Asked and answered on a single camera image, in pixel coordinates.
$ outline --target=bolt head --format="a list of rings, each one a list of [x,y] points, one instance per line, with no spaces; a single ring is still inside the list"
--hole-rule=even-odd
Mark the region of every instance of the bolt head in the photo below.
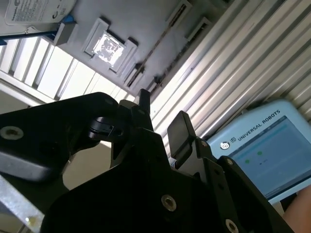
[[[229,165],[233,165],[233,162],[232,162],[231,159],[227,159],[227,163],[228,163]]]
[[[173,197],[170,195],[163,195],[161,198],[162,205],[165,209],[167,209],[170,212],[173,212],[176,210],[177,205]]]
[[[204,146],[204,147],[207,147],[207,143],[205,141],[201,141],[201,144]]]

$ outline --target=aluminum profile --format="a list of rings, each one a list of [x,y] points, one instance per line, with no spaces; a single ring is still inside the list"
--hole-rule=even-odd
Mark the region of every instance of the aluminum profile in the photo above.
[[[181,67],[191,73],[182,82],[181,75],[174,77],[152,104],[167,153],[166,129],[180,110],[199,137],[214,134],[249,105],[274,98],[292,101],[311,121],[309,0],[235,0],[198,48],[194,58],[207,50],[200,62]]]

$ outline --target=black plastic part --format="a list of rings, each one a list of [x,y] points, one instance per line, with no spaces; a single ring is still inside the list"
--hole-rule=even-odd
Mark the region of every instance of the black plastic part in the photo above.
[[[176,159],[178,169],[191,155],[192,143],[196,138],[194,128],[187,113],[180,111],[167,129],[171,157]]]
[[[121,164],[52,205],[41,233],[199,232],[215,218],[202,183],[171,170],[158,134],[138,129],[131,140],[134,148]],[[175,211],[163,207],[163,195],[174,198]]]
[[[138,104],[145,112],[150,114],[150,92],[141,89],[138,96],[135,98],[134,103]]]
[[[117,108],[109,95],[94,93],[1,115],[0,129],[15,126],[24,136],[0,137],[0,172],[33,182],[55,179],[70,156],[99,143],[87,137],[86,126]]]

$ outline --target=white label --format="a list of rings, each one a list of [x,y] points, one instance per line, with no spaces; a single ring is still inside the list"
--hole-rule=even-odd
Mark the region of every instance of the white label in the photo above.
[[[76,0],[10,0],[5,14],[8,25],[58,23],[72,10]]]

